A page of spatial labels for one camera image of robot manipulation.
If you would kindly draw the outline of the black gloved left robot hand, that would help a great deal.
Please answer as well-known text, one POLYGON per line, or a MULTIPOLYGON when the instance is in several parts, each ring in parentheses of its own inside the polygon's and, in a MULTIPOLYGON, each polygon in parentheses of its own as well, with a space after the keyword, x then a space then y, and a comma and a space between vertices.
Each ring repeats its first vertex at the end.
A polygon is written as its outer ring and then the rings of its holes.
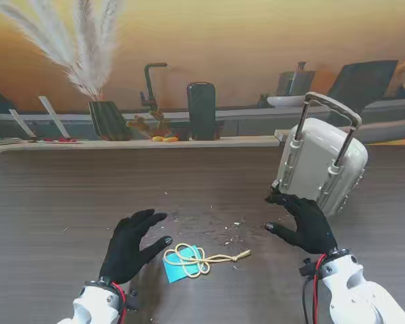
POLYGON ((140 248, 141 240, 150 228, 165 218, 166 213, 147 209, 121 219, 109 241, 99 277, 105 277, 115 284, 125 284, 137 275, 147 263, 173 242, 172 237, 163 236, 150 246, 140 248))

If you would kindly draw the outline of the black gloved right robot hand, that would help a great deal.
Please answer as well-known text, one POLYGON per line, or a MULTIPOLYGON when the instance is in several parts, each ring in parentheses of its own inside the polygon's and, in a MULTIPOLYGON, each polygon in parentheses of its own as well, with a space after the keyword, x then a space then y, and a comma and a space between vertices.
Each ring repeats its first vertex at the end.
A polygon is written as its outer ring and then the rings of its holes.
POLYGON ((266 201, 283 206, 296 222, 291 230, 274 222, 265 224, 265 229, 288 244, 297 246, 310 254, 329 254, 338 249, 338 243, 317 203, 293 194, 283 194, 272 188, 266 201))

